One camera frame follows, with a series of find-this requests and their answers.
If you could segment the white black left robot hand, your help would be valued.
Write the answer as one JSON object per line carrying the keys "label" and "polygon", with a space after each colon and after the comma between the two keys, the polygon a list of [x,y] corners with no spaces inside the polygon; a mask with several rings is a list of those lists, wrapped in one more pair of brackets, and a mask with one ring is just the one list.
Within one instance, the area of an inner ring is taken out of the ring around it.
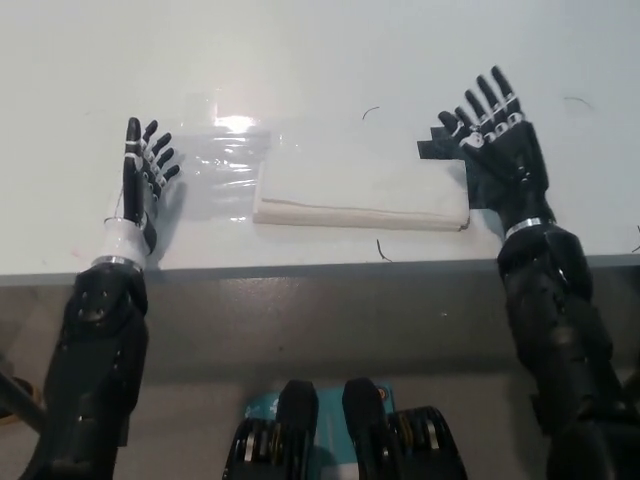
{"label": "white black left robot hand", "polygon": [[172,134],[154,139],[157,130],[156,120],[147,126],[136,117],[128,120],[121,186],[103,222],[105,237],[98,263],[130,264],[142,270],[157,247],[161,200],[181,173],[170,145]]}

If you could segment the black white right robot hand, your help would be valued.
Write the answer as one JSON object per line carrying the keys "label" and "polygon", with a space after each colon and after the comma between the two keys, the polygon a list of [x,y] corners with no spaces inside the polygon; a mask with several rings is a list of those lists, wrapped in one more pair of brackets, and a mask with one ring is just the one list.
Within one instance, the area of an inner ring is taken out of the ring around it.
{"label": "black white right robot hand", "polygon": [[491,68],[495,82],[476,78],[486,102],[465,92],[471,107],[442,111],[438,119],[461,150],[490,177],[487,206],[500,218],[507,235],[529,225],[555,221],[546,199],[549,179],[533,124],[500,67]]}

